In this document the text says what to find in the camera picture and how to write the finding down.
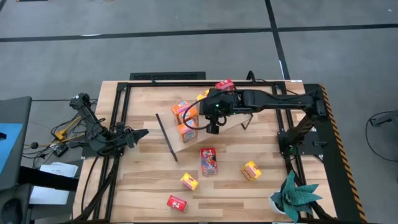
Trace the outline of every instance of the snack box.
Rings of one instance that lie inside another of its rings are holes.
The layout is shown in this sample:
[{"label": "snack box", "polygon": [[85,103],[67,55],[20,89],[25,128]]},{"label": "snack box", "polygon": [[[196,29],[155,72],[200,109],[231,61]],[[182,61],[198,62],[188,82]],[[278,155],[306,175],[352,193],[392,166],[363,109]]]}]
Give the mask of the snack box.
[{"label": "snack box", "polygon": [[198,181],[195,180],[191,175],[185,173],[181,178],[181,182],[191,190],[195,190],[198,187]]},{"label": "snack box", "polygon": [[216,84],[216,89],[219,90],[233,90],[234,89],[234,83],[231,81],[231,79],[224,80],[222,82],[219,82]]},{"label": "snack box", "polygon": [[209,94],[209,91],[210,91],[210,90],[206,90],[204,93],[199,94],[199,95],[197,96],[197,100],[201,100],[201,99],[203,99],[203,98],[206,98],[206,97],[207,97],[207,94]]},{"label": "snack box", "polygon": [[218,172],[216,149],[200,149],[201,172],[203,175],[216,174]]},{"label": "snack box", "polygon": [[169,200],[167,201],[167,205],[171,208],[175,208],[177,210],[180,210],[181,212],[184,212],[188,206],[188,203],[182,199],[170,195]]},{"label": "snack box", "polygon": [[172,106],[172,113],[174,114],[175,119],[177,120],[178,124],[180,124],[179,123],[179,121],[180,121],[180,118],[179,118],[180,113],[184,112],[185,110],[187,110],[187,108],[189,106],[190,106],[190,104],[186,100],[183,100],[179,104]]},{"label": "snack box", "polygon": [[261,170],[253,161],[249,161],[248,163],[246,163],[242,167],[241,172],[244,175],[244,177],[250,181],[256,180],[262,174]]},{"label": "snack box", "polygon": [[[187,124],[191,127],[198,127],[196,122],[192,119],[187,121]],[[177,126],[177,128],[183,142],[187,142],[198,136],[198,130],[190,129],[185,124],[180,124]]]},{"label": "snack box", "polygon": [[[184,116],[185,112],[186,111],[184,110],[183,112],[181,112],[179,114],[179,116],[178,116],[178,124],[183,124],[183,118],[182,117]],[[198,124],[198,122],[199,122],[199,113],[198,113],[198,110],[195,107],[192,107],[191,109],[189,109],[187,111],[187,114],[185,115],[185,121],[188,121],[188,120],[191,120],[191,119],[195,122],[196,125],[199,125]]]}]

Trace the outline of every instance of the wooden board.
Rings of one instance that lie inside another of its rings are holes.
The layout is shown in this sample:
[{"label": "wooden board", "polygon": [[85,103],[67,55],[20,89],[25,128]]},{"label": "wooden board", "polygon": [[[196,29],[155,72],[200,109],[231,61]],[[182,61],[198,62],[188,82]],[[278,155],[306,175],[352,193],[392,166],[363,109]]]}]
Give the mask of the wooden board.
[{"label": "wooden board", "polygon": [[[103,82],[99,94],[96,115],[106,118],[108,126],[113,109],[117,82]],[[303,93],[300,82],[287,81],[287,88]],[[271,92],[269,87],[256,89]],[[280,188],[286,178],[284,160],[279,154],[276,132],[278,124],[275,110],[254,114],[247,130],[236,126],[222,135],[207,139],[187,150],[177,153],[176,163],[166,145],[155,114],[149,111],[169,109],[181,100],[193,100],[205,87],[133,87],[129,100],[127,125],[134,129],[147,128],[149,134],[140,140],[137,147],[127,149],[121,158],[116,184],[111,222],[269,222],[289,221],[275,214],[267,205],[270,194]],[[119,106],[120,119],[123,96]],[[294,123],[303,117],[302,111],[292,111]],[[215,147],[219,172],[203,176],[200,170],[201,147]],[[262,170],[262,176],[248,182],[240,173],[240,167],[254,160]],[[327,213],[336,215],[331,199],[323,164],[313,156],[302,156],[308,184],[320,184],[315,191],[323,197],[318,203]],[[81,198],[88,171],[93,159],[86,159],[80,175],[73,214],[80,214]],[[101,172],[102,159],[94,167],[84,206],[94,196]],[[180,183],[181,176],[188,172],[199,181],[192,192]],[[185,213],[166,206],[170,195],[188,201]],[[104,217],[104,195],[100,217]]]},{"label": "wooden board", "polygon": [[[199,142],[202,142],[204,140],[207,140],[209,138],[217,138],[218,136],[222,136],[223,132],[233,128],[239,124],[245,123],[246,121],[249,121],[250,115],[249,114],[237,114],[235,116],[230,116],[227,119],[227,123],[224,126],[220,126],[220,133],[218,135],[214,134],[209,134],[206,132],[205,129],[198,130],[198,136],[187,141],[183,142],[182,138],[180,136],[180,133],[177,128],[177,122],[175,120],[174,114],[171,112],[170,108],[169,110],[163,111],[162,113],[159,113],[159,119],[160,122],[162,122],[162,125],[164,127],[164,131],[167,135],[167,138],[169,139],[170,145],[173,149],[174,152],[180,152],[184,149],[188,149],[191,146],[194,146],[198,144]],[[206,120],[204,116],[199,115],[199,127],[206,126],[209,121]]]}]

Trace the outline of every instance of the gray floor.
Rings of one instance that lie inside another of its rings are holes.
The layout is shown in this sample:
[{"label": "gray floor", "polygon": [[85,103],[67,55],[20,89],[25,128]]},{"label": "gray floor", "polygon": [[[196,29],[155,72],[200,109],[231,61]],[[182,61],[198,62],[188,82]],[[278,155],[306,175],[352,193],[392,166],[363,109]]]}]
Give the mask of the gray floor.
[{"label": "gray floor", "polygon": [[[272,0],[272,6],[279,27],[398,21],[393,0]],[[270,27],[264,1],[8,0],[0,12],[0,38],[240,27]],[[398,30],[285,32],[280,39],[291,79],[328,90],[368,221],[396,223],[398,164],[370,151],[364,127],[372,114],[397,109]],[[131,72],[206,71],[216,79],[242,78],[248,70],[282,78],[271,33],[0,43],[0,99],[69,99],[81,91],[96,98],[103,80],[125,80]],[[26,143],[50,141],[50,129],[73,115],[67,101],[33,102]],[[371,128],[369,140],[398,159],[396,131],[392,124]],[[74,149],[61,159],[79,158]]]}]

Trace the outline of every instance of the white paper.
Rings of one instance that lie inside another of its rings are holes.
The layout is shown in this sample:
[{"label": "white paper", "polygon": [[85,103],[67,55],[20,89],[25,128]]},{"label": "white paper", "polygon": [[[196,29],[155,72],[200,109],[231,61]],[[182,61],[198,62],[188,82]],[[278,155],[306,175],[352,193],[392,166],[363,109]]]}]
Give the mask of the white paper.
[{"label": "white paper", "polygon": [[[75,165],[53,162],[50,165],[41,165],[40,171],[51,174],[74,177],[78,167]],[[65,205],[67,203],[69,191],[55,190],[46,187],[35,186],[30,195],[30,204],[39,205]]]}]

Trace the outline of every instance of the red object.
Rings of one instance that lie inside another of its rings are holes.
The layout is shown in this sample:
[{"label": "red object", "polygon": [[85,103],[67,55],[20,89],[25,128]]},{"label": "red object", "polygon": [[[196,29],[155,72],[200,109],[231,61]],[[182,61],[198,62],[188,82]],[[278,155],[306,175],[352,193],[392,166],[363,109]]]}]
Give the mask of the red object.
[{"label": "red object", "polygon": [[216,84],[216,88],[219,90],[233,90],[234,89],[234,83],[231,81],[231,79],[224,80],[222,82],[219,82]]},{"label": "red object", "polygon": [[216,149],[200,149],[201,173],[203,175],[216,174],[218,172]]},{"label": "red object", "polygon": [[177,210],[180,210],[181,212],[184,212],[184,210],[188,206],[188,203],[182,199],[170,195],[169,200],[167,201],[167,205]]}]

